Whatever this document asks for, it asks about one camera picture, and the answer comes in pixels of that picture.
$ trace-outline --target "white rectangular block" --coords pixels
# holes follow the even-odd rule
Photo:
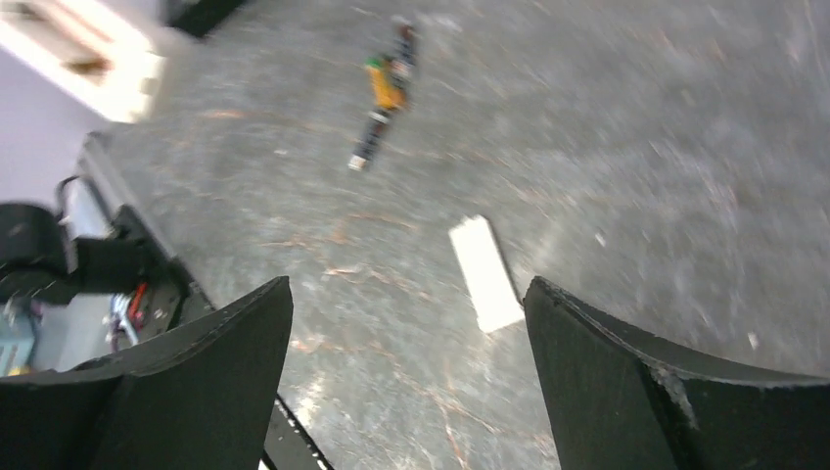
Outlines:
[[[126,5],[0,0],[0,47],[111,121],[157,111],[183,82],[192,46]]]
[[[476,309],[479,328],[491,333],[525,318],[490,224],[481,215],[449,231],[452,248]]]

